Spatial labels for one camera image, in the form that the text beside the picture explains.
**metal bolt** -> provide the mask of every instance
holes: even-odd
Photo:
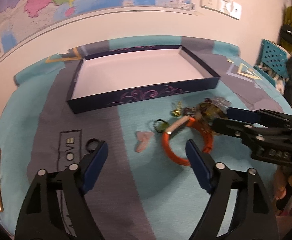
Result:
[[[256,136],[255,137],[257,140],[259,140],[259,141],[265,141],[265,138],[264,137],[262,137],[262,136]]]
[[[45,175],[45,173],[46,173],[46,170],[44,170],[44,169],[38,171],[39,176],[43,176],[43,175]]]
[[[248,169],[248,173],[251,175],[256,175],[257,171],[256,171],[256,169],[250,168],[250,169]]]
[[[219,170],[223,170],[223,169],[225,169],[225,164],[224,163],[216,163],[215,167],[218,168]]]
[[[76,163],[71,164],[71,165],[69,166],[69,169],[70,169],[71,171],[75,171],[75,170],[78,169],[78,168],[79,168],[79,166],[78,166],[78,164],[76,164]]]
[[[74,159],[74,155],[73,155],[73,153],[67,153],[67,155],[66,155],[66,159],[68,160],[68,161],[72,161],[73,159]]]

